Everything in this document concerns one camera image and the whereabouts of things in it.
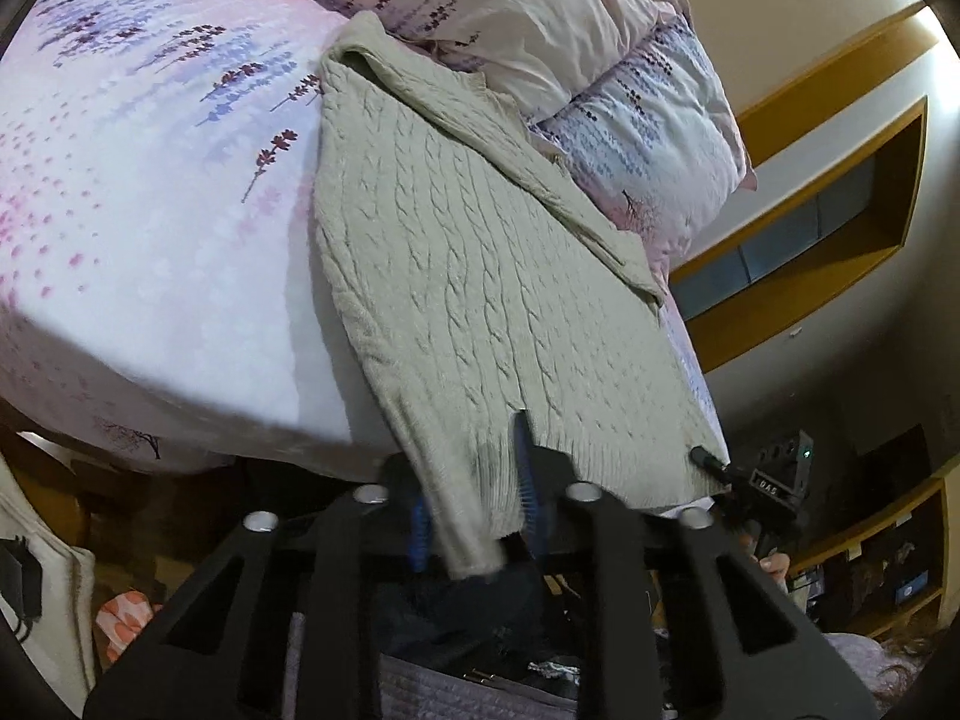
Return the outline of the person's right hand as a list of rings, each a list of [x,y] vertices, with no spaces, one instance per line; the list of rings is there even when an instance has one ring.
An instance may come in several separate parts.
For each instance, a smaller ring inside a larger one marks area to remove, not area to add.
[[[791,559],[787,554],[775,551],[768,556],[759,557],[757,564],[783,592],[788,590],[786,580],[788,580],[789,569],[791,569]]]

